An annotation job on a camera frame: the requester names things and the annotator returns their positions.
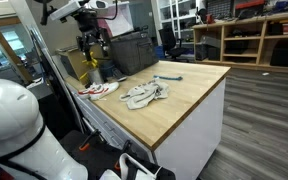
cabinet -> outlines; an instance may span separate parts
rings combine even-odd
[[[255,17],[240,21],[215,23],[194,26],[194,43],[201,41],[202,36],[212,36],[221,41],[220,59],[204,59],[196,61],[200,64],[224,65],[243,69],[275,71],[288,73],[288,67],[272,66],[271,58],[276,43],[288,39],[288,35],[270,35],[268,27],[271,22],[288,20],[288,13],[274,16]],[[229,36],[235,29],[253,32],[245,37]],[[247,41],[247,49],[243,53],[227,51],[230,42]]]
[[[191,49],[188,57],[194,57],[194,37],[192,26],[196,24],[196,7],[203,8],[201,0],[157,0],[157,29],[171,27],[176,38],[184,39],[182,47]]]

blue tool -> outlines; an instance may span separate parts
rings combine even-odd
[[[165,76],[158,76],[158,75],[154,75],[153,78],[160,78],[160,79],[173,80],[173,81],[180,81],[183,79],[182,76],[173,78],[173,77],[165,77]]]

sneaker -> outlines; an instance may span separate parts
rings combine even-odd
[[[97,85],[95,89],[89,91],[89,96],[91,97],[92,101],[99,100],[102,97],[114,92],[118,86],[118,82]]]
[[[113,70],[113,75],[114,77],[117,79],[118,82],[124,81],[127,77],[121,73],[120,70],[118,70],[117,68],[114,68]]]
[[[88,99],[90,97],[90,92],[95,91],[99,85],[93,83],[89,88],[78,91],[78,95],[81,99]]]

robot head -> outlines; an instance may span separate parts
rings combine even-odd
[[[39,115],[35,96],[12,81],[0,79],[0,140],[32,127]]]

white towel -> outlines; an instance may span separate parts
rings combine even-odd
[[[130,89],[127,94],[120,96],[120,100],[126,101],[129,109],[139,109],[146,107],[153,99],[167,98],[168,92],[168,84],[157,78]]]

